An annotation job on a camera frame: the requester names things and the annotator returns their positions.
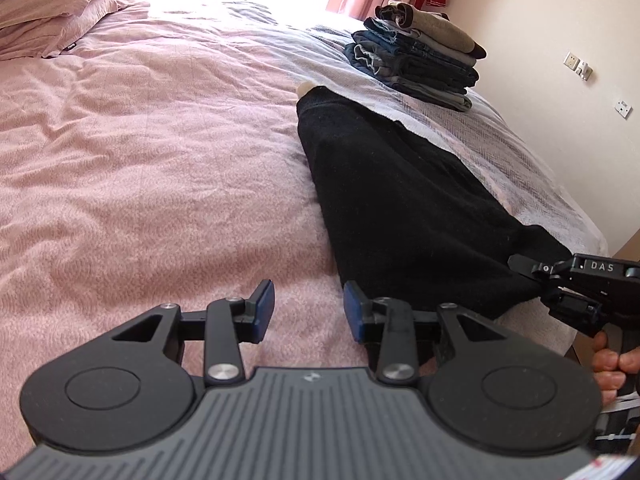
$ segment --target wall socket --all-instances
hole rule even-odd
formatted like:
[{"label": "wall socket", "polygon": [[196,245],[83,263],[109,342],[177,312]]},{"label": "wall socket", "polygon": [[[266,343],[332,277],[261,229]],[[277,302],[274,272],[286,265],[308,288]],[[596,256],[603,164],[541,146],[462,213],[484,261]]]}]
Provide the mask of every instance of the wall socket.
[{"label": "wall socket", "polygon": [[567,65],[571,70],[574,70],[578,67],[578,63],[580,63],[580,59],[573,53],[569,52],[564,58],[564,64]]},{"label": "wall socket", "polygon": [[626,104],[624,101],[618,101],[615,108],[624,119],[626,119],[631,111],[631,105]]}]

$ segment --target bed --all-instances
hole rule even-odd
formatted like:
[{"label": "bed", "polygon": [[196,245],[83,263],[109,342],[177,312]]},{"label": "bed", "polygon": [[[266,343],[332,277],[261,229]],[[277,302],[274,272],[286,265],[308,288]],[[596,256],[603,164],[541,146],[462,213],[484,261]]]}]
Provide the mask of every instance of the bed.
[{"label": "bed", "polygon": [[[200,310],[276,286],[255,365],[362,365],[296,134],[296,88],[326,85],[457,155],[504,207],[574,252],[602,234],[498,112],[466,114],[348,65],[362,26],[288,4],[127,0],[55,59],[0,62],[0,470],[31,445],[20,386],[156,304]],[[500,322],[558,352],[538,300]],[[200,373],[197,344],[184,366]]]}]

